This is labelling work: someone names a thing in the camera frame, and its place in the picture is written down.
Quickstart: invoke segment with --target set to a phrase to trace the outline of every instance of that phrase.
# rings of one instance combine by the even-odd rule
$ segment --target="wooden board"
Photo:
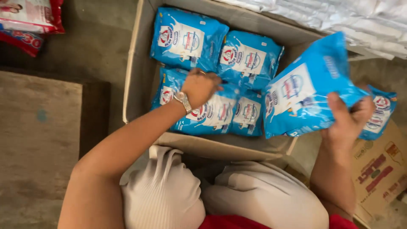
[[[0,71],[2,217],[24,212],[35,218],[27,204],[61,203],[79,157],[107,136],[109,98],[106,82]],[[42,211],[59,215],[60,203]]]

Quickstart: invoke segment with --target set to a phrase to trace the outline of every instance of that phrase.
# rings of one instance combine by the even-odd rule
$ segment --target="cardboard box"
[[[358,140],[353,156],[356,219],[370,225],[388,217],[389,203],[407,188],[407,141],[390,120],[379,139]]]
[[[201,13],[227,24],[231,29],[271,37],[285,46],[279,71],[295,60],[321,35],[300,29],[240,7],[211,0],[139,0],[130,44],[126,73],[123,121],[128,123],[147,113],[159,84],[159,63],[149,57],[155,14],[158,7],[169,6]],[[241,137],[232,134],[193,137],[164,133],[157,144],[212,159],[232,161],[267,160],[290,154],[296,139],[278,136]]]

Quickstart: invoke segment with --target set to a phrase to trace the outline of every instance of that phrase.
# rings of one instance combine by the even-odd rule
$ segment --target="hand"
[[[349,113],[339,95],[332,92],[328,94],[328,105],[335,123],[330,128],[321,130],[322,143],[333,153],[346,154],[351,151],[354,141],[371,118],[375,108],[373,100],[370,96],[364,97]]]
[[[194,110],[204,105],[213,93],[223,90],[218,86],[221,82],[215,73],[204,73],[200,68],[195,68],[189,72],[181,91],[186,94]]]

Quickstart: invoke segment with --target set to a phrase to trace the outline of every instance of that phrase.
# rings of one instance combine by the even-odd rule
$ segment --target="gray floor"
[[[0,44],[0,65],[38,70],[67,76],[95,77],[112,84],[109,130],[120,128],[127,54],[136,13],[137,0],[71,0],[62,7],[66,34],[53,35],[37,58]],[[399,93],[393,119],[407,134],[407,80],[405,62],[383,59],[353,62],[352,78],[379,89]],[[310,133],[294,148],[294,160],[309,175],[315,162],[320,137]],[[147,155],[133,166],[145,166]],[[19,215],[7,214],[0,205],[0,228],[55,228],[61,201],[22,200]]]

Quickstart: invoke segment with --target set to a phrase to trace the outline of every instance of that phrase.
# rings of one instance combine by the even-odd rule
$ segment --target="wristwatch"
[[[189,104],[188,97],[186,96],[186,94],[184,92],[177,92],[174,95],[174,98],[176,100],[180,101],[184,105],[187,115],[192,112],[192,107]]]

